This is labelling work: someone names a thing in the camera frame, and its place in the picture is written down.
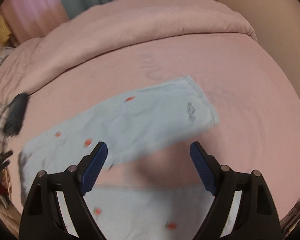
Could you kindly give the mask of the pink folded duvet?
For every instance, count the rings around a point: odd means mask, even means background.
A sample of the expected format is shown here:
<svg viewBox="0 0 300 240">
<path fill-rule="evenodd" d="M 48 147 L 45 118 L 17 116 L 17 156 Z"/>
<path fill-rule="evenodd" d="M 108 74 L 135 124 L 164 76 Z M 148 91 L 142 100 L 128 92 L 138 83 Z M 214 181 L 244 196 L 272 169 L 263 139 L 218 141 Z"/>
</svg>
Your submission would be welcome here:
<svg viewBox="0 0 300 240">
<path fill-rule="evenodd" d="M 96 5 L 13 51 L 0 67 L 0 103 L 22 92 L 32 94 L 70 68 L 113 50 L 212 33 L 256 38 L 241 14 L 214 0 L 115 0 Z"/>
</svg>

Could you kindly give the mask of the black object on bed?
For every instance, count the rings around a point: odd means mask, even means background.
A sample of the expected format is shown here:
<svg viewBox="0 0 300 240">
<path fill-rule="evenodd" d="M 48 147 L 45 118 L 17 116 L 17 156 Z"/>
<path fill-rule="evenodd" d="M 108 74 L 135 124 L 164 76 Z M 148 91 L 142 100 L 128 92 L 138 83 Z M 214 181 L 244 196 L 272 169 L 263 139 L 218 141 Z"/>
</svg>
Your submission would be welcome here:
<svg viewBox="0 0 300 240">
<path fill-rule="evenodd" d="M 25 118 L 29 94 L 20 93 L 9 104 L 8 117 L 4 126 L 4 133 L 8 137 L 18 135 Z"/>
</svg>

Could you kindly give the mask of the light blue denim pants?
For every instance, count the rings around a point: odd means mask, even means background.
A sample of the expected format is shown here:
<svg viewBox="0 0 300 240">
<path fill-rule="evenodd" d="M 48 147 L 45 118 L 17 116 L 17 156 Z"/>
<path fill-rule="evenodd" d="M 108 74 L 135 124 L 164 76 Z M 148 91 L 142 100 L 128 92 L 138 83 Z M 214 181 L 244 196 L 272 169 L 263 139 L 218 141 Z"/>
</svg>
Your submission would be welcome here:
<svg viewBox="0 0 300 240">
<path fill-rule="evenodd" d="M 34 175 L 64 171 L 100 141 L 108 155 L 104 172 L 119 167 L 121 179 L 98 180 L 85 196 L 107 239 L 191 239 L 212 205 L 202 183 L 149 185 L 163 180 L 175 155 L 192 172 L 189 138 L 219 124 L 217 111 L 192 77 L 114 96 L 28 141 L 19 155 L 21 195 Z"/>
</svg>

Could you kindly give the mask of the pink bed sheet mattress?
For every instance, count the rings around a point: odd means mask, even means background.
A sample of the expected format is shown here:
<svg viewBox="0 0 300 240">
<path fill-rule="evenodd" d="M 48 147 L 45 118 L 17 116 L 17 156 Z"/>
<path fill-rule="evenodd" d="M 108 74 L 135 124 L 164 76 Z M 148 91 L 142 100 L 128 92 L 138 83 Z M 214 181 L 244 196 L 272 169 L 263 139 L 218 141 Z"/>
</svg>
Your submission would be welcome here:
<svg viewBox="0 0 300 240">
<path fill-rule="evenodd" d="M 115 50 L 57 76 L 29 100 L 10 147 L 25 198 L 99 141 L 108 157 L 85 201 L 108 239 L 191 239 L 211 206 L 190 158 L 263 174 L 279 217 L 300 197 L 300 100 L 249 36 L 199 34 Z"/>
</svg>

